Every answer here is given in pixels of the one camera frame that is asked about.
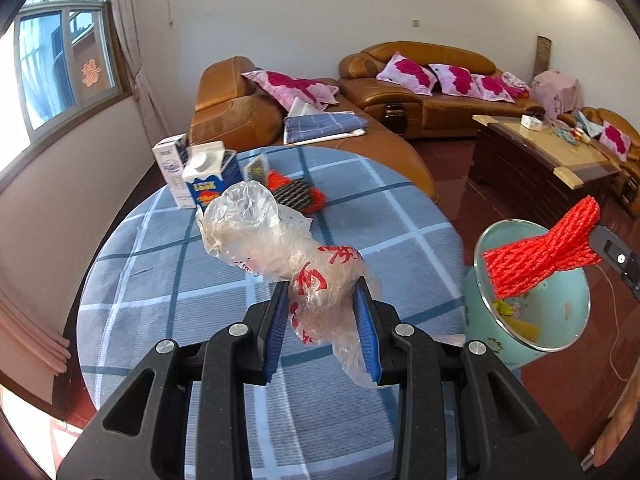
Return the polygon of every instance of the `light green trash bin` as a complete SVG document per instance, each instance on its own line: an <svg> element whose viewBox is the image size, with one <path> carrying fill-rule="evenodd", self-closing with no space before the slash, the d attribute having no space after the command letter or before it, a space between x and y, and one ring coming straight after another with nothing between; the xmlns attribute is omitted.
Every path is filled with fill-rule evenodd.
<svg viewBox="0 0 640 480"><path fill-rule="evenodd" d="M474 267L466 277L466 339L485 342L512 370L564 350L580 337L589 320L591 300L582 269L553 273L522 300L526 306L520 319L542 329L535 343L515 333L492 308L495 297L482 253L546 232L548 229L524 220L493 224L478 239Z"/></svg>

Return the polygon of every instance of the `milk carton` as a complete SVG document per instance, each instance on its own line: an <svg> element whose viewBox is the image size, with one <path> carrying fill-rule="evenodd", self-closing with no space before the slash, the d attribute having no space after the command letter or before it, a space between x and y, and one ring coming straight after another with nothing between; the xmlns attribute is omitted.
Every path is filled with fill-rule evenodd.
<svg viewBox="0 0 640 480"><path fill-rule="evenodd" d="M181 208L196 207L189 188L182 180L182 171L188 160L187 134L163 139L152 148L152 151L167 187L174 196L175 205Z"/></svg>
<svg viewBox="0 0 640 480"><path fill-rule="evenodd" d="M195 203L203 210L229 186L242 180L234 150L221 140L189 147L189 161L182 172Z"/></svg>

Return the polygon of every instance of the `metal screw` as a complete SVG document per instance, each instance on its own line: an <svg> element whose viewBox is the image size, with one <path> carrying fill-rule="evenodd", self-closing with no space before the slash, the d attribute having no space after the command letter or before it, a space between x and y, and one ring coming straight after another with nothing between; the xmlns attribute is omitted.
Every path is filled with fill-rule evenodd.
<svg viewBox="0 0 640 480"><path fill-rule="evenodd" d="M241 336L249 332L249 327L244 323L235 323L229 327L229 333L233 336Z"/></svg>
<svg viewBox="0 0 640 480"><path fill-rule="evenodd" d="M174 351L174 348L175 343L173 341L170 339L162 339L162 341L156 345L156 352L159 354L168 354L169 352Z"/></svg>
<svg viewBox="0 0 640 480"><path fill-rule="evenodd" d="M414 332L415 332L415 328L408 323L400 323L399 325L396 326L396 333L398 335L409 337L410 335L413 335Z"/></svg>
<svg viewBox="0 0 640 480"><path fill-rule="evenodd" d="M469 343L469 351L472 354L482 355L486 352L486 346L481 341L472 341Z"/></svg>

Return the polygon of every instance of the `coffee table top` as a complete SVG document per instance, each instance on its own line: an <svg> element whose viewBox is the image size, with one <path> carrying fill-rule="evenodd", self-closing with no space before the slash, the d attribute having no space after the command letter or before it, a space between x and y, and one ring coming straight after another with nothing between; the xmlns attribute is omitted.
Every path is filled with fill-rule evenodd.
<svg viewBox="0 0 640 480"><path fill-rule="evenodd" d="M474 116L474 119L533 152L572 189L581 187L585 182L616 174L620 170L615 155L597 140L592 140L590 144L580 142L577 146L572 146L558 137L548 125L536 132L522 126L520 118Z"/></svg>
<svg viewBox="0 0 640 480"><path fill-rule="evenodd" d="M356 247L402 320L434 336L463 333L462 242L423 192L386 166L327 148L263 148L239 155L240 165L258 151L272 169L304 175L326 194L313 237ZM261 276L206 254L193 210L176 208L162 188L114 231L84 286L78 355L94 404L99 408L158 340L208 340L272 291ZM194 476L199 392L195 383L187 478ZM272 383L247 386L245 399L254 478L388 477L398 389L356 386L330 346L305 346L287 330ZM445 402L447 436L455 435L453 404ZM455 467L454 456L450 462Z"/></svg>

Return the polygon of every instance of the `sofa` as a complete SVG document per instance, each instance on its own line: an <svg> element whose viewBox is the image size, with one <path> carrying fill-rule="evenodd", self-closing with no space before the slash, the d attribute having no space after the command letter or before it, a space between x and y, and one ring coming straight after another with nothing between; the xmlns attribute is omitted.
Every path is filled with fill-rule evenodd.
<svg viewBox="0 0 640 480"><path fill-rule="evenodd" d="M545 113L539 103L530 99L517 99L512 104L441 92L420 96L396 84L378 81L376 75L396 52L421 66L442 63L462 66L473 74L500 75L502 72L491 60L475 52L416 41L380 43L344 58L340 62L338 82L342 94L376 120L400 125L401 130L395 131L405 139L473 137L478 130L474 115L519 117L525 113ZM406 117L404 124L398 120L401 113Z"/></svg>
<svg viewBox="0 0 640 480"><path fill-rule="evenodd" d="M627 162L620 164L620 172L613 183L613 194L631 216L637 217L640 215L640 134L624 117L606 108L587 107L580 111L592 123L602 126L607 121L631 138ZM570 114L560 114L558 120L572 128L578 123Z"/></svg>
<svg viewBox="0 0 640 480"><path fill-rule="evenodd" d="M243 72L256 70L246 57L233 57L209 66L200 79L193 119L188 134L190 144L222 140L238 152L261 146L282 144L284 109ZM322 80L337 86L333 79ZM313 146L335 148L371 158L396 170L425 192L434 202L438 191L429 170L411 145L385 128L343 95L328 112L353 111L369 125L361 137L316 142Z"/></svg>

